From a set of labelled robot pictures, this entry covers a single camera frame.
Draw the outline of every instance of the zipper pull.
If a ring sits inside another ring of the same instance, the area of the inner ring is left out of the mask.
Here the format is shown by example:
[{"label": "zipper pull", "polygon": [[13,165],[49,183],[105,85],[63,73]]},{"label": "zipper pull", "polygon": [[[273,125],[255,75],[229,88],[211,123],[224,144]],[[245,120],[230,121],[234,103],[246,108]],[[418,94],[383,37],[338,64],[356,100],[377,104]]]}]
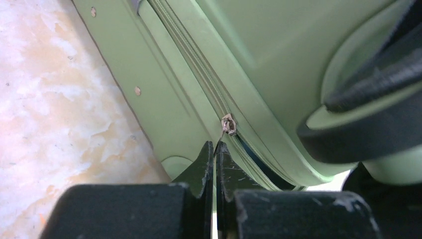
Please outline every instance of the zipper pull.
[{"label": "zipper pull", "polygon": [[221,135],[217,141],[217,144],[215,145],[215,150],[213,154],[214,158],[217,155],[217,150],[220,146],[221,139],[223,138],[224,133],[227,133],[230,136],[236,135],[236,122],[234,121],[232,114],[227,114],[221,119],[221,126],[222,126]]}]

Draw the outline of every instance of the floor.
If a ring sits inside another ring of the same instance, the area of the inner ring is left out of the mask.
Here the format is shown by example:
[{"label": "floor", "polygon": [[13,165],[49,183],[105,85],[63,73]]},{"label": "floor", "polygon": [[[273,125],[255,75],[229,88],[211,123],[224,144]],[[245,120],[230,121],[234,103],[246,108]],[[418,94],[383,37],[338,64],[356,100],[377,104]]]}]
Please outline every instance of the floor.
[{"label": "floor", "polygon": [[74,184],[169,182],[70,0],[0,1],[0,62],[0,239]]}]

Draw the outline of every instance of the suitcase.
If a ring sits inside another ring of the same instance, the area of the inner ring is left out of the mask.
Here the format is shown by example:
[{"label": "suitcase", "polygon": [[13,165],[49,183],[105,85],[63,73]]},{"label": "suitcase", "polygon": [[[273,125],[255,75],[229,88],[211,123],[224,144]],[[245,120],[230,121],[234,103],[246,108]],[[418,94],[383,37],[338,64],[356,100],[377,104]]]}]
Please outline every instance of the suitcase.
[{"label": "suitcase", "polygon": [[355,164],[314,160],[299,123],[388,38],[409,0],[73,0],[174,179],[225,134],[268,190],[330,182]]}]

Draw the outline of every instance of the rivet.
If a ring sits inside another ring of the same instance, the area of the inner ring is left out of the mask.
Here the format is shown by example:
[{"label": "rivet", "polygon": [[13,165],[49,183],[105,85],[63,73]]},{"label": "rivet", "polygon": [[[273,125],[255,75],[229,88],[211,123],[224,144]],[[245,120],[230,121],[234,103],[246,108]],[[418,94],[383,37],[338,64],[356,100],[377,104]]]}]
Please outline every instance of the rivet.
[{"label": "rivet", "polygon": [[137,96],[140,96],[141,95],[141,89],[139,87],[135,87],[135,94]]},{"label": "rivet", "polygon": [[91,8],[91,16],[95,17],[97,15],[97,11],[95,10],[95,7]]}]

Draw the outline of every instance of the zipper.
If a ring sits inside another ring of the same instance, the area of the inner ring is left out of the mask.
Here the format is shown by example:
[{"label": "zipper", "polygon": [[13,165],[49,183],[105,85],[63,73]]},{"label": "zipper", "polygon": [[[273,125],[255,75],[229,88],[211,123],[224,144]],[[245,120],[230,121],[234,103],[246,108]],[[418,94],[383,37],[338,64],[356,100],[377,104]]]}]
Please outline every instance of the zipper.
[{"label": "zipper", "polygon": [[[134,0],[137,5],[134,7],[135,9],[139,8],[139,3],[142,0]],[[220,90],[218,89],[217,83],[219,81],[218,76],[215,74],[214,70],[212,69],[209,62],[203,56],[201,50],[195,44],[193,39],[190,37],[189,33],[183,27],[182,23],[179,21],[169,4],[166,0],[147,0],[151,7],[154,9],[162,23],[164,24],[165,28],[169,32],[170,36],[176,43],[179,51],[182,53],[184,59],[187,61],[189,67],[191,68],[192,72],[194,73],[196,79],[198,80],[201,87],[204,89],[207,98],[211,101],[214,101],[213,107],[216,111],[217,115],[224,116],[222,117],[221,124],[222,124],[222,133],[221,137],[218,140],[215,150],[217,150],[218,144],[224,135],[224,133],[228,133],[230,137],[229,140],[240,154],[243,159],[243,162],[252,170],[262,171],[260,165],[265,165],[260,157],[254,153],[253,147],[250,147],[249,143],[246,140],[242,140],[241,134],[239,133],[239,128],[236,126],[235,120],[232,117],[233,115],[230,114],[230,108],[224,100],[224,97]],[[229,132],[230,124],[233,124],[234,132]],[[268,168],[270,172],[275,174],[280,180],[284,180],[280,176],[278,176],[275,172]],[[255,177],[258,177],[261,182],[265,182],[263,185],[265,188],[273,191],[279,191],[280,189],[285,189],[286,185],[282,183],[275,184],[273,180],[268,178],[268,175],[265,174],[266,177],[256,174]],[[303,187],[296,187],[294,185],[289,186],[288,188],[294,188],[295,190],[302,190]]]}]

